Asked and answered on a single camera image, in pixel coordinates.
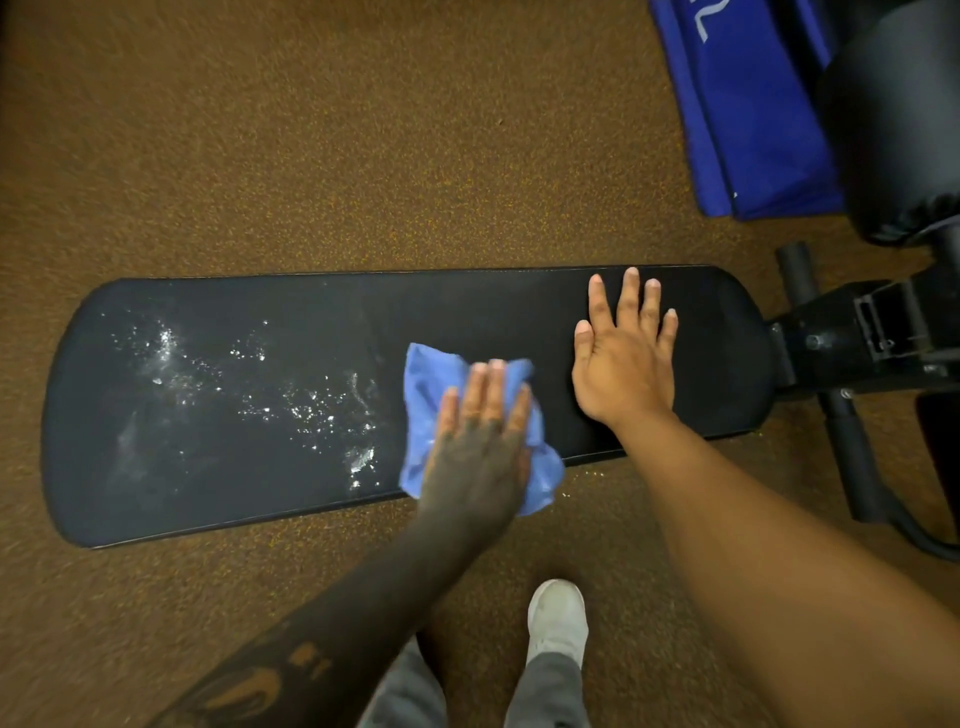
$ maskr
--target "blue bag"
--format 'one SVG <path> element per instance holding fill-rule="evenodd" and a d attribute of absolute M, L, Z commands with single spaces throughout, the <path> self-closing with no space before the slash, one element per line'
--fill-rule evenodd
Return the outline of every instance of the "blue bag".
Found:
<path fill-rule="evenodd" d="M 793 0 L 822 66 L 809 0 Z M 842 210 L 830 151 L 767 0 L 650 0 L 700 209 L 739 220 Z"/>

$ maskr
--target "black metal frame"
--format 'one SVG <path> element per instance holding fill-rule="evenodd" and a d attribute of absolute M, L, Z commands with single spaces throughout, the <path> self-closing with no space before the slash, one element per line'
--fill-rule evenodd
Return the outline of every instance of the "black metal frame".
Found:
<path fill-rule="evenodd" d="M 852 517 L 892 525 L 926 553 L 960 561 L 960 544 L 931 536 L 883 483 L 852 401 L 856 392 L 949 390 L 960 381 L 960 227 L 939 228 L 924 242 L 937 262 L 917 276 L 849 283 L 826 294 L 805 243 L 778 249 L 791 309 L 768 326 L 778 397 L 819 400 Z"/>

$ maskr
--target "hand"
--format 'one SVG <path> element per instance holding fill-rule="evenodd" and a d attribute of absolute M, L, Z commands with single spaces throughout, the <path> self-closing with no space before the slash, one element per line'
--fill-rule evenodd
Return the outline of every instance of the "hand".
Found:
<path fill-rule="evenodd" d="M 591 418 L 614 432 L 646 415 L 673 410 L 673 345 L 680 321 L 670 309 L 660 328 L 660 282 L 647 281 L 637 314 L 640 273 L 628 268 L 616 308 L 616 326 L 599 276 L 589 283 L 589 321 L 573 335 L 573 389 Z"/>
<path fill-rule="evenodd" d="M 480 547 L 492 544 L 514 519 L 530 475 L 524 447 L 530 387 L 520 388 L 504 426 L 504 376 L 500 360 L 474 364 L 462 404 L 456 387 L 446 391 L 420 492 L 420 517 L 439 518 Z"/>

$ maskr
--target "finger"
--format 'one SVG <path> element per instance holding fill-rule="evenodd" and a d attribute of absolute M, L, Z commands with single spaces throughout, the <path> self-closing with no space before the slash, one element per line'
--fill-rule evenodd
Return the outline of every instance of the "finger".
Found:
<path fill-rule="evenodd" d="M 663 317 L 663 326 L 657 338 L 657 349 L 660 355 L 667 359 L 673 358 L 673 347 L 677 343 L 677 329 L 680 328 L 680 317 L 677 309 L 671 308 Z"/>
<path fill-rule="evenodd" d="M 613 329 L 613 316 L 610 315 L 610 304 L 607 303 L 607 289 L 603 286 L 600 276 L 590 277 L 588 286 L 590 323 L 596 333 L 606 333 Z"/>
<path fill-rule="evenodd" d="M 521 488 L 527 487 L 527 482 L 530 480 L 530 457 L 531 452 L 529 448 L 521 448 L 519 462 L 517 462 L 517 482 Z"/>
<path fill-rule="evenodd" d="M 433 461 L 437 457 L 437 448 L 446 438 L 453 435 L 457 429 L 457 410 L 460 408 L 460 397 L 456 387 L 447 387 L 440 398 L 440 409 L 437 412 L 437 430 L 433 436 L 433 448 L 426 461 L 426 472 L 433 470 Z"/>
<path fill-rule="evenodd" d="M 481 419 L 484 423 L 503 422 L 503 380 L 506 378 L 506 365 L 503 359 L 494 359 L 490 363 L 487 376 L 487 400 L 484 402 Z"/>
<path fill-rule="evenodd" d="M 460 408 L 460 397 L 456 387 L 447 387 L 440 399 L 440 410 L 437 413 L 437 431 L 434 442 L 440 442 L 445 435 L 453 434 L 457 429 L 457 410 Z"/>
<path fill-rule="evenodd" d="M 640 309 L 640 330 L 657 340 L 657 331 L 660 329 L 660 282 L 649 279 L 643 287 L 643 307 Z"/>
<path fill-rule="evenodd" d="M 506 431 L 514 435 L 525 435 L 527 431 L 527 421 L 530 419 L 530 403 L 533 396 L 530 393 L 530 385 L 520 385 L 520 391 L 516 394 L 514 408 L 510 411 L 510 418 L 507 420 Z"/>
<path fill-rule="evenodd" d="M 587 366 L 593 356 L 593 327 L 589 321 L 577 322 L 573 329 L 573 388 L 580 388 L 587 375 Z"/>
<path fill-rule="evenodd" d="M 487 369 L 487 365 L 483 362 L 470 367 L 467 390 L 460 404 L 459 429 L 461 431 L 468 427 L 476 427 L 480 422 L 480 413 L 483 411 L 483 400 L 487 391 Z"/>
<path fill-rule="evenodd" d="M 636 268 L 628 268 L 623 274 L 620 303 L 616 305 L 616 327 L 636 331 L 638 327 L 636 313 L 639 308 L 640 272 Z"/>
<path fill-rule="evenodd" d="M 576 356 L 574 369 L 578 364 L 587 364 L 593 356 L 593 327 L 589 321 L 578 321 L 573 329 L 573 351 Z"/>

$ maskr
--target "floor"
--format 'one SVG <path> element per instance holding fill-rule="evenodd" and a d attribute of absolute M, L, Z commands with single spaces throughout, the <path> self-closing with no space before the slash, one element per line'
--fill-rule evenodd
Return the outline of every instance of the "floor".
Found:
<path fill-rule="evenodd" d="M 705 262 L 766 314 L 773 251 L 824 285 L 923 252 L 841 218 L 742 225 L 694 205 L 641 0 L 10 0 L 0 81 L 0 704 L 10 726 L 144 722 L 384 543 L 409 501 L 82 551 L 48 521 L 44 380 L 81 298 L 124 276 Z M 909 395 L 862 398 L 890 484 L 948 515 Z M 817 412 L 717 446 L 960 612 L 956 567 L 844 513 Z M 527 599 L 575 579 L 595 725 L 767 726 L 673 577 L 628 463 L 572 469 L 438 606 L 451 724 L 497 724 Z"/>

